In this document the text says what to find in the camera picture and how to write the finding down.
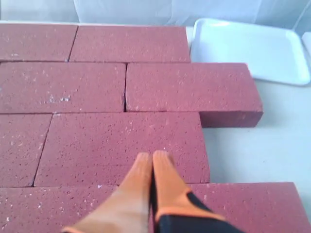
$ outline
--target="red brick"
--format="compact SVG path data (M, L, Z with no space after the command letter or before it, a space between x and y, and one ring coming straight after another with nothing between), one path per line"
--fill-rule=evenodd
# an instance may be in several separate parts
M187 182L209 181L198 113L54 115L35 186L120 184L138 152L156 149Z
M294 183L192 184L203 203L247 233L309 233Z
M0 227L4 233L60 232L97 208L114 188L1 188Z
M0 113L123 112L125 64L5 63Z
M68 61L75 25L0 24L0 61Z
M71 61L190 62L182 27L80 26Z
M254 127L262 103L245 64L129 64L127 111L200 112L203 127Z
M32 185L50 120L51 115L0 115L0 187Z

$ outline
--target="white table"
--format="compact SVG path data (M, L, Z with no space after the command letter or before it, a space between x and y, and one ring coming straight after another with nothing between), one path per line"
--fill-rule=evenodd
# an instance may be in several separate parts
M211 182L294 182L311 220L311 85L256 85L264 107L256 128L203 129Z

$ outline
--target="plastic tray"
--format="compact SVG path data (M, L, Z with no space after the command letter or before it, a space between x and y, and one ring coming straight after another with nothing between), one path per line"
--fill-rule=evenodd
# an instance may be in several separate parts
M301 40L291 30L199 19L190 54L192 62L247 63L256 79L295 85L311 79Z

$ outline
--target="porous brick surface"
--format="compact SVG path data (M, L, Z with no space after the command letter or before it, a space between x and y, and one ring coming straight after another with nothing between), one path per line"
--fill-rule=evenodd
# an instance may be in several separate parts
M97 208L114 186L0 188L0 231L58 233Z
M124 64L4 63L0 73L0 113L124 110Z
M0 24L0 61L68 61L76 25Z
M263 109L245 64L129 64L126 108L200 112L203 127L254 127Z
M138 152L158 149L186 182L209 181L198 113L54 115L35 186L120 184Z
M191 184L214 212L247 233L309 233L311 226L294 183Z
M0 187L32 185L51 118L0 115Z
M183 27L79 26L70 61L190 62Z

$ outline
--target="white backdrop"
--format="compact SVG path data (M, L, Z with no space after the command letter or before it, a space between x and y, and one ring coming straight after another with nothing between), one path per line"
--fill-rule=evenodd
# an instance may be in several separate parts
M2 20L183 25L213 17L311 31L311 0L0 0Z

